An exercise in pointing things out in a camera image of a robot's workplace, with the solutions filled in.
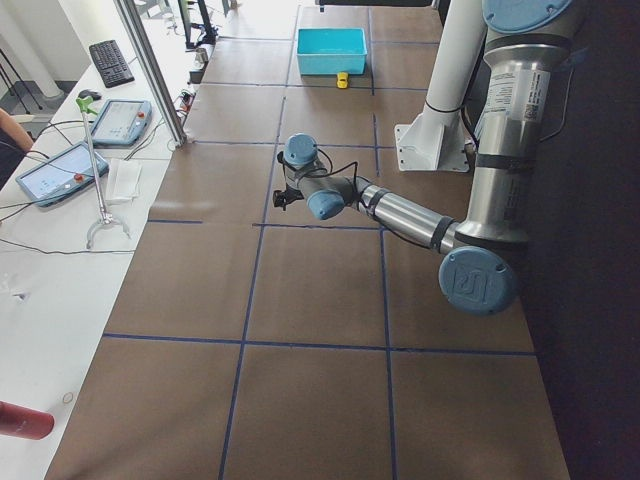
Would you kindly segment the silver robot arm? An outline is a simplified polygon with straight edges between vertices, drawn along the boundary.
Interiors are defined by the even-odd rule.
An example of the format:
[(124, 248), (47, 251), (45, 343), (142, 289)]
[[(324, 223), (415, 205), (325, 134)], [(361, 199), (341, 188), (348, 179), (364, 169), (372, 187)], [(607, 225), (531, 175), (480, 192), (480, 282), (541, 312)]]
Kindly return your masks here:
[(397, 126), (395, 141), (401, 170), (453, 171), (465, 168), (465, 136), (478, 138), (463, 221), (328, 169), (316, 140), (301, 133), (278, 156), (285, 186), (274, 205), (304, 201), (320, 220), (353, 208), (441, 253), (439, 285), (455, 308), (505, 310), (518, 294), (513, 259), (528, 243), (523, 215), (549, 82), (568, 60), (587, 8), (584, 1), (450, 3), (423, 111)]

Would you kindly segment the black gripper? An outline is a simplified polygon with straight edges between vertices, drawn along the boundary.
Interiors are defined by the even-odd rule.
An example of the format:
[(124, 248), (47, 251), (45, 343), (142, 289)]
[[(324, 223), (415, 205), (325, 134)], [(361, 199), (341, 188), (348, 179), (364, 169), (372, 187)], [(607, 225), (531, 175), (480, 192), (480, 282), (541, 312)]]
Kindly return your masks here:
[(290, 205), (295, 201), (302, 200), (303, 194), (299, 190), (287, 185), (285, 190), (281, 192), (281, 199), (283, 205)]

